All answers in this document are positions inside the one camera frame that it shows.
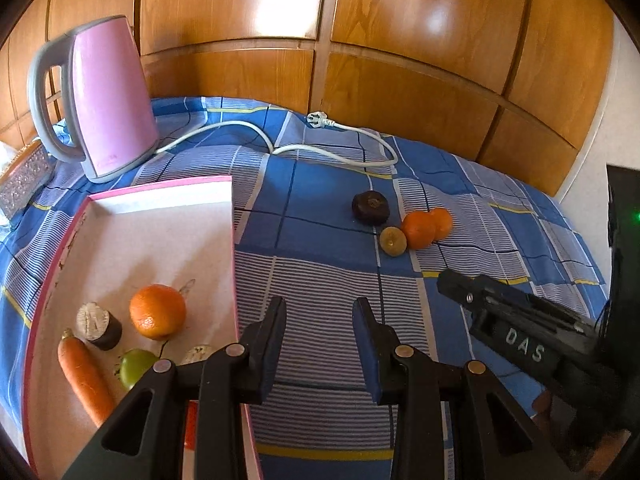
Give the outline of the halved dark fruit pale flesh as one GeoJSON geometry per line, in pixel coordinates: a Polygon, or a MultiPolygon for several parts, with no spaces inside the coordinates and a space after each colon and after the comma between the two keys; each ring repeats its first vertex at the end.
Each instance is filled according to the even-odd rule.
{"type": "Polygon", "coordinates": [[[197,344],[186,352],[180,361],[180,365],[206,361],[214,352],[214,348],[209,344],[197,344]]]}

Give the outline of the red tomato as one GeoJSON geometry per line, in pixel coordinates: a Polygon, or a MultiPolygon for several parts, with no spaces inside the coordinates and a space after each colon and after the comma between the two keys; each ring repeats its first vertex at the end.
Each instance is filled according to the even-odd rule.
{"type": "Polygon", "coordinates": [[[191,400],[186,410],[186,431],[184,432],[184,447],[194,451],[196,435],[198,434],[198,402],[191,400]]]}

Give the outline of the large orange mandarin front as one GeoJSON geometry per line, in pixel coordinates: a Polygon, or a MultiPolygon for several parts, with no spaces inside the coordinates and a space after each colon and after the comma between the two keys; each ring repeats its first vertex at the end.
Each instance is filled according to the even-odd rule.
{"type": "Polygon", "coordinates": [[[139,289],[129,301],[129,316],[136,331],[152,340],[178,334],[186,322],[186,300],[177,289],[153,284],[139,289]]]}

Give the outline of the orange carrot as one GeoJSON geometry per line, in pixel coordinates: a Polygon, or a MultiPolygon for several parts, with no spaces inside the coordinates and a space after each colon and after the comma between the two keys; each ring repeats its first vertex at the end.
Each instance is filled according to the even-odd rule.
{"type": "Polygon", "coordinates": [[[98,363],[70,328],[63,330],[58,343],[58,364],[87,415],[97,427],[102,426],[116,402],[98,363]]]}

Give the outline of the orange mandarin rear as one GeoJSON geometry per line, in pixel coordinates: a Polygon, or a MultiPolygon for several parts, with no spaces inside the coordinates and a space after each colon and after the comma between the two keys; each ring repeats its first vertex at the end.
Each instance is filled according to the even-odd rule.
{"type": "Polygon", "coordinates": [[[440,242],[449,236],[454,226],[454,219],[446,208],[434,208],[430,211],[434,224],[434,240],[440,242]]]}

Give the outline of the orange mandarin middle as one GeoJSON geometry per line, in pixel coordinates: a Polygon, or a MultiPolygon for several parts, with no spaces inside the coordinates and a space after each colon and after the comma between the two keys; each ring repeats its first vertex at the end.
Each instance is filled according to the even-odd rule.
{"type": "Polygon", "coordinates": [[[434,218],[426,211],[413,211],[401,222],[401,231],[405,234],[407,246],[411,250],[421,250],[430,246],[435,239],[434,218]]]}

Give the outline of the small brown kiwi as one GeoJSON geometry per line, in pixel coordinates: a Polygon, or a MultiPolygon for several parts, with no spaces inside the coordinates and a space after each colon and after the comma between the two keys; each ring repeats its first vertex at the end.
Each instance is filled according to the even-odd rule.
{"type": "Polygon", "coordinates": [[[396,226],[386,226],[378,237],[378,244],[383,252],[390,257],[399,257],[407,250],[405,233],[396,226]]]}

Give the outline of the dark brown round fruit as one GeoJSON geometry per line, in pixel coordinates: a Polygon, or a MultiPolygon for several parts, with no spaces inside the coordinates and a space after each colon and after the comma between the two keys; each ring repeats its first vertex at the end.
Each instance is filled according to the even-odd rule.
{"type": "Polygon", "coordinates": [[[390,205],[380,192],[362,192],[352,198],[352,214],[366,226],[382,226],[390,218],[390,205]]]}

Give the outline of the pink rimmed white tray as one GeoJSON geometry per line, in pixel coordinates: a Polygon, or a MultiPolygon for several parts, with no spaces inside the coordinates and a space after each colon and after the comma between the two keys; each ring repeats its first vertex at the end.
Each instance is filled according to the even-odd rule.
{"type": "Polygon", "coordinates": [[[28,461],[41,479],[59,479],[96,433],[96,425],[58,362],[64,330],[94,302],[122,324],[111,350],[93,344],[116,401],[126,394],[116,368],[130,349],[181,363],[199,344],[218,350],[240,338],[234,284],[232,180],[199,177],[144,184],[87,198],[55,251],[28,337],[23,430],[28,461]],[[129,303],[145,286],[186,296],[186,322],[167,344],[142,336],[129,303]]]}

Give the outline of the blue plaid tablecloth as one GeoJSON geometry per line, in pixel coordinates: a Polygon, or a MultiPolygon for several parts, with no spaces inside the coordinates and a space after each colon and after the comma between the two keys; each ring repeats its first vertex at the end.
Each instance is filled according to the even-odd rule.
{"type": "Polygon", "coordinates": [[[432,359],[485,362],[524,408],[539,385],[470,337],[469,313],[438,292],[438,274],[591,283],[608,298],[586,242],[554,200],[476,162],[387,134],[312,128],[302,115],[253,101],[167,99],[153,110],[168,152],[102,184],[61,162],[1,232],[1,405],[22,434],[26,350],[44,281],[80,206],[103,192],[231,178],[240,333],[274,296],[288,314],[274,385],[250,411],[260,478],[390,474],[396,412],[374,404],[364,386],[352,331],[358,297],[432,359]],[[388,200],[382,226],[352,214],[352,198],[367,191],[388,200]],[[434,208],[454,219],[447,238],[399,257],[382,251],[382,229],[434,208]]]}

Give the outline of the silver ornate tissue box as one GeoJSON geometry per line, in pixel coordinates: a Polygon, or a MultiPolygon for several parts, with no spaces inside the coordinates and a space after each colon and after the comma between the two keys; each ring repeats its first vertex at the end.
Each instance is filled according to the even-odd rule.
{"type": "Polygon", "coordinates": [[[35,138],[1,166],[1,224],[6,226],[27,207],[52,177],[55,161],[35,138]]]}

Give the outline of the pink electric kettle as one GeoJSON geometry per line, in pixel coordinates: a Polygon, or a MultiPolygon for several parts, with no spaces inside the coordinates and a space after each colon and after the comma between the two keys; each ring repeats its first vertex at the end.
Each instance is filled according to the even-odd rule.
{"type": "Polygon", "coordinates": [[[142,164],[158,147],[139,53],[123,15],[80,25],[46,42],[32,59],[26,91],[47,151],[61,162],[77,162],[94,183],[142,164]],[[68,145],[55,134],[44,95],[44,76],[54,66],[61,69],[68,145]]]}

